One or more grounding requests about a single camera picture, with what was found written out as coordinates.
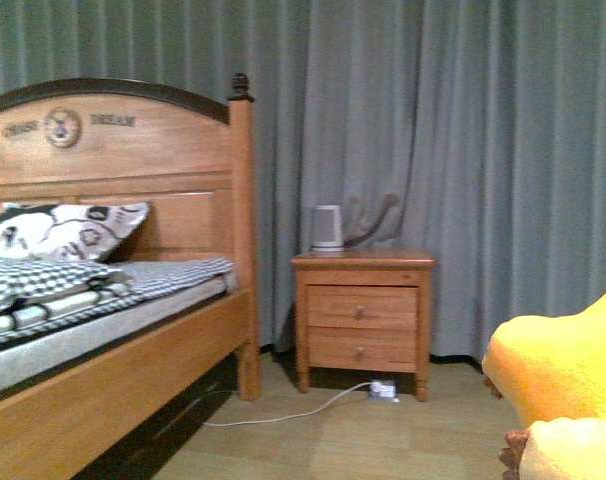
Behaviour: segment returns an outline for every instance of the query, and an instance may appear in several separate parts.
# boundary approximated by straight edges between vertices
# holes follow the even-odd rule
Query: bedpost finial
[[[232,95],[228,100],[249,100],[254,101],[254,98],[248,93],[250,81],[244,73],[237,73],[232,77]]]

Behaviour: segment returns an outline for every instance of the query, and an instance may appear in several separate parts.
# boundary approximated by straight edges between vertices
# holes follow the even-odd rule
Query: wooden nightstand
[[[296,268],[296,363],[299,390],[310,367],[407,372],[427,399],[430,271],[421,250],[308,252]]]

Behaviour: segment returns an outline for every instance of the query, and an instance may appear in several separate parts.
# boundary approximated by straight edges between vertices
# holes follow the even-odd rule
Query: plug
[[[388,402],[400,402],[397,394],[396,382],[393,380],[372,380],[368,398],[386,400]]]

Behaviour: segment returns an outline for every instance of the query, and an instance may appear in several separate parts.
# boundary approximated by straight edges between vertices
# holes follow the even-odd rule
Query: nightstand leg
[[[427,380],[416,379],[416,398],[419,402],[427,400]]]
[[[310,389],[310,371],[299,372],[299,392],[307,393]]]

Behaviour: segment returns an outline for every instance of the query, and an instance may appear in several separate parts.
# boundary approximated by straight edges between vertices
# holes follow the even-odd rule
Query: nightstand top
[[[435,260],[425,250],[410,248],[346,248],[340,252],[309,251],[292,259],[297,267],[352,265],[362,267],[431,268]]]

